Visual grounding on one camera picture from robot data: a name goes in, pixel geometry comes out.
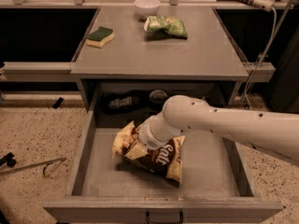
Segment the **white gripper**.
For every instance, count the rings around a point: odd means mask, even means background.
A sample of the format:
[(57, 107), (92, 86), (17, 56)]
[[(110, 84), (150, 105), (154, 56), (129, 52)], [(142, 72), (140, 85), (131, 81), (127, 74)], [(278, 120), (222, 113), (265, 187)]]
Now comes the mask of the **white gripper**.
[(138, 140), (128, 149), (125, 157), (135, 160), (148, 154), (148, 149), (157, 150), (169, 140), (181, 136), (180, 129), (172, 127), (164, 118), (162, 112), (146, 119), (138, 131)]

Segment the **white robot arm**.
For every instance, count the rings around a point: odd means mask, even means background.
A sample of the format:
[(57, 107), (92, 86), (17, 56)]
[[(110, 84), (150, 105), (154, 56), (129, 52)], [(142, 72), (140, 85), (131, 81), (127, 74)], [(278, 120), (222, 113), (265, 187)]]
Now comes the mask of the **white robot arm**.
[(192, 131), (206, 131), (290, 164), (299, 163), (299, 115), (218, 108), (202, 99), (175, 95), (146, 119), (136, 135), (144, 151), (163, 147)]

